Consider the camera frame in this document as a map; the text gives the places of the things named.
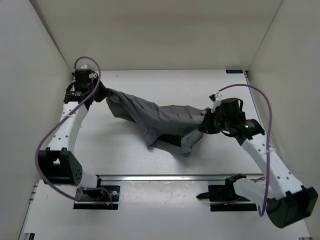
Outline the grey pleated skirt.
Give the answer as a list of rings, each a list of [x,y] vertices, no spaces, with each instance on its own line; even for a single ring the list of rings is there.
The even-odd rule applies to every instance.
[[[204,135],[199,127],[208,108],[159,106],[111,88],[108,89],[106,102],[114,117],[135,123],[148,147],[186,157]]]

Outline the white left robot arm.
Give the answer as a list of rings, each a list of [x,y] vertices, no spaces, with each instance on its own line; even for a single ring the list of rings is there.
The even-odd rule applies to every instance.
[[[53,131],[47,147],[37,154],[39,169],[50,183],[86,188],[93,199],[101,198],[105,187],[97,175],[83,170],[75,157],[75,144],[92,103],[107,97],[108,90],[98,82],[98,77],[87,64],[74,71],[63,99],[60,119],[65,121]]]

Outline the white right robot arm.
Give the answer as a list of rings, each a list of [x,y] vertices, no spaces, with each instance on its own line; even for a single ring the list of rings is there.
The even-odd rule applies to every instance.
[[[319,197],[317,191],[305,187],[290,172],[267,142],[267,135],[259,122],[246,119],[244,102],[220,94],[211,96],[211,100],[213,106],[206,110],[199,130],[236,139],[265,177],[265,186],[261,186],[244,174],[232,175],[225,179],[220,194],[229,200],[242,197],[265,207],[270,221],[280,229],[310,217]]]

